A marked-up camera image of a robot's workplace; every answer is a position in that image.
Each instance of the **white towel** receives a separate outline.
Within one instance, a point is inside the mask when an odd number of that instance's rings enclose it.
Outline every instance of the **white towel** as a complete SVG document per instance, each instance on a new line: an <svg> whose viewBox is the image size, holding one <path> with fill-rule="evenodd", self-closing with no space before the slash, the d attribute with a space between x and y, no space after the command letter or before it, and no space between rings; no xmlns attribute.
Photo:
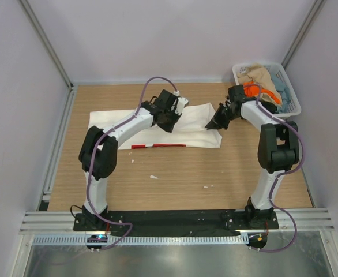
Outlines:
<svg viewBox="0 0 338 277"><path fill-rule="evenodd" d="M88 127L93 125L98 128L108 127L133 111L92 111L89 114ZM167 133L158 126L152 126L128 139L119 149L162 146L219 148L221 143L219 132L205 129L205 125L211 120L214 113L215 110L210 103L185 107L172 133Z"/></svg>

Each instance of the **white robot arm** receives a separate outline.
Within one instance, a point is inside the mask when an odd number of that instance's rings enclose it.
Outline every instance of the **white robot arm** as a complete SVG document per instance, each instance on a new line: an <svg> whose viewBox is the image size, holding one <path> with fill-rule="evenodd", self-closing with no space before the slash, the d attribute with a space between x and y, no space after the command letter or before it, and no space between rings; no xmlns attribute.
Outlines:
<svg viewBox="0 0 338 277"><path fill-rule="evenodd" d="M270 108L269 103L260 103ZM298 163L299 145L297 136L288 127L263 113L257 106L256 99L245 95L242 85L228 89L226 102L219 104L218 110L206 127L207 129L227 129L230 121L239 117L248 120L260 131L257 156L262 169L257 187L245 207L245 217L251 225L253 221L265 222L271 219L273 207L270 200L274 200L283 175L278 178L271 198L269 193L276 177L291 170L292 166ZM295 122L286 123L297 130Z"/></svg>
<svg viewBox="0 0 338 277"><path fill-rule="evenodd" d="M181 117L183 109L188 104L189 101L186 98L180 97L179 91L171 93L164 89L159 97L154 96L150 101L143 102L137 114L129 114L115 125L107 126L104 129L93 126L88 130L79 154L79 161L82 163L82 169L85 171L87 182L93 148L101 136L113 129L113 131L102 140L102 144L98 147L95 156L92 179L89 186L90 199L89 201L86 199L82 207L82 213L87 218L87 223L91 223L96 226L97 229L101 228L100 225L105 225L104 222L101 222L94 215L90 203L99 215L102 217L106 215L107 181L108 176L114 171L117 164L117 151L119 146L138 132L150 128L153 125L158 125L166 132L171 133L174 125ZM127 119L132 116L134 116L134 118L128 121Z"/></svg>

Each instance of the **laundry basket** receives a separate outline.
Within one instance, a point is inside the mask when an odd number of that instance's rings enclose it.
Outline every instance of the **laundry basket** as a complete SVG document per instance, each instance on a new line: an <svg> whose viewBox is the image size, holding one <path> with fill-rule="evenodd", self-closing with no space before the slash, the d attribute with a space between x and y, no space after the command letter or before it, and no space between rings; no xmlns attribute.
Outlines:
<svg viewBox="0 0 338 277"><path fill-rule="evenodd" d="M280 113L280 114L275 114L275 117L279 118L288 118L293 115L298 115L301 113L301 106L300 103L298 102L296 93L291 85L290 80L287 77L286 71L282 67L281 64L276 63L276 62L258 62L260 65L264 66L270 74L275 74L277 77L290 89L290 101L287 104L287 113ZM238 65L234 65L232 70L233 70L233 75L234 79L236 81L236 84L239 85L238 78L237 78L237 73L243 72L247 69L248 66L251 66L254 63L241 63Z"/></svg>

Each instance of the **black joint motor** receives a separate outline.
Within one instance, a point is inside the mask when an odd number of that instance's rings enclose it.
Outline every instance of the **black joint motor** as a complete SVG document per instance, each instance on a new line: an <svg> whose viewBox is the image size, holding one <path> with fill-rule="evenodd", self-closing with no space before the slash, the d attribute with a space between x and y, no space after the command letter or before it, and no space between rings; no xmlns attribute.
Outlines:
<svg viewBox="0 0 338 277"><path fill-rule="evenodd" d="M297 131L295 122L286 123ZM257 157L260 166L269 173L291 170L292 166L299 161L298 138L282 124L261 125Z"/></svg>
<svg viewBox="0 0 338 277"><path fill-rule="evenodd" d="M82 169L86 172L89 171L93 148L102 135L104 135L103 130L96 126L92 126L87 131L78 157L82 163ZM106 136L101 141L101 144L103 144L102 149L97 149L96 151L92 170L92 175L96 180L108 177L114 171L115 166L117 166L118 142L116 138Z"/></svg>

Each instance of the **wooden surface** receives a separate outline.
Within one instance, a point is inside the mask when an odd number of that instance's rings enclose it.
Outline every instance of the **wooden surface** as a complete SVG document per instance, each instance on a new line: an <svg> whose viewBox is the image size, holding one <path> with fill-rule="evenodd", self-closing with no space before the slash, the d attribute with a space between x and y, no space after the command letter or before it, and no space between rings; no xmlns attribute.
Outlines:
<svg viewBox="0 0 338 277"><path fill-rule="evenodd" d="M219 102L225 100L229 86L222 83L178 84L178 89L190 99L190 105L211 102L217 109ZM144 99L159 95L163 88L172 91L167 84L149 85ZM89 112L133 109L141 90L142 85L79 86L49 211L68 211L72 204L83 205L85 177L78 154L87 132ZM260 173L259 133L247 121L236 119L220 134L223 139L218 149L119 150L117 167L109 177L109 209L244 208ZM311 207L301 171L284 178L276 204L285 208Z"/></svg>

